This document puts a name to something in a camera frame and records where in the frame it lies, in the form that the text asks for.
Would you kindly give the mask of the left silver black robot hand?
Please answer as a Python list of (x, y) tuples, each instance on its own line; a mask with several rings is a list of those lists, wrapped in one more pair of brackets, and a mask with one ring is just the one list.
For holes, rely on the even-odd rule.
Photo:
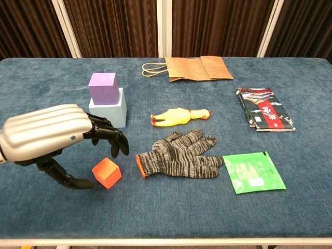
[(114, 158), (120, 151), (129, 154), (126, 136), (107, 118), (85, 112), (77, 104), (61, 104), (8, 118), (1, 128), (1, 163), (35, 164), (67, 188), (90, 189), (92, 181), (71, 176), (54, 160), (64, 148), (84, 139), (93, 145), (107, 140)]

